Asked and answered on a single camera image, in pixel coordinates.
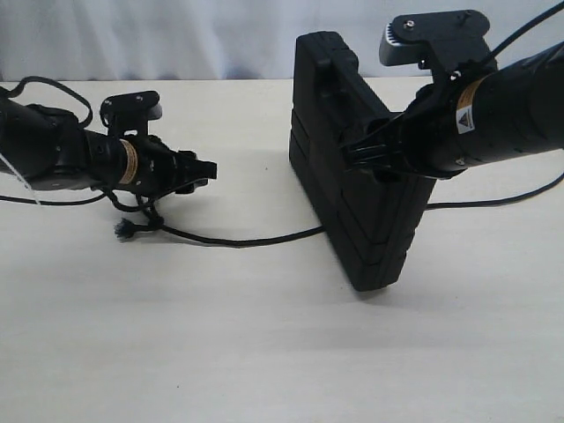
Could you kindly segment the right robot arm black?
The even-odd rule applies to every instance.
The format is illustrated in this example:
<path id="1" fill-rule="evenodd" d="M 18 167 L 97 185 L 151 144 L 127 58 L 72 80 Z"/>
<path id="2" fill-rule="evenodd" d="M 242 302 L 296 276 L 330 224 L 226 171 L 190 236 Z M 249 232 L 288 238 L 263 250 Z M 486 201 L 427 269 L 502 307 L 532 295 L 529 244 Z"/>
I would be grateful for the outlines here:
<path id="1" fill-rule="evenodd" d="M 563 45 L 420 88 L 407 109 L 344 148 L 348 167 L 450 179 L 563 146 Z"/>

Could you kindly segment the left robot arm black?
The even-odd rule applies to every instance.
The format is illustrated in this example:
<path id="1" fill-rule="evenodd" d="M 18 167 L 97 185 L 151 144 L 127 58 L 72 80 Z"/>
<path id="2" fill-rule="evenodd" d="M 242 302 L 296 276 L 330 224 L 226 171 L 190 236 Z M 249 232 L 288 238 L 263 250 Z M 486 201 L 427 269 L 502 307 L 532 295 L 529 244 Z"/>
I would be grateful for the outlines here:
<path id="1" fill-rule="evenodd" d="M 148 198 L 190 194 L 216 179 L 216 163 L 149 134 L 148 123 L 161 116 L 155 91 L 105 99 L 107 133 L 88 130 L 69 110 L 3 98 L 1 170 L 18 171 L 39 191 L 107 189 Z"/>

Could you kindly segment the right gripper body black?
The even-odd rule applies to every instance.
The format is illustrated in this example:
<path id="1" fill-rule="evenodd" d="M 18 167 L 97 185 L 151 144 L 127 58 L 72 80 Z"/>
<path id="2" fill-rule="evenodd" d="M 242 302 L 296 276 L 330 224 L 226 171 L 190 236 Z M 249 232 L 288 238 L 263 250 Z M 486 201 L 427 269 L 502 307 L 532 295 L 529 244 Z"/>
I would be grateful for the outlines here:
<path id="1" fill-rule="evenodd" d="M 423 85 L 393 125 L 397 148 L 391 159 L 395 173 L 450 179 L 479 164 L 461 146 L 456 126 L 457 104 L 468 78 Z"/>

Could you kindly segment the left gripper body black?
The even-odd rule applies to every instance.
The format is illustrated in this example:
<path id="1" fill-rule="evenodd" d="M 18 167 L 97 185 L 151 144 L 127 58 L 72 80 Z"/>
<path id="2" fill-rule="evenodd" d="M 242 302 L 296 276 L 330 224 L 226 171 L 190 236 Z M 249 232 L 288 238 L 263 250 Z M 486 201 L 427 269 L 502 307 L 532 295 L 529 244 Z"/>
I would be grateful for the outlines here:
<path id="1" fill-rule="evenodd" d="M 127 136 L 120 139 L 124 169 L 120 189 L 135 194 L 163 194 L 185 184 L 180 154 L 156 136 Z"/>

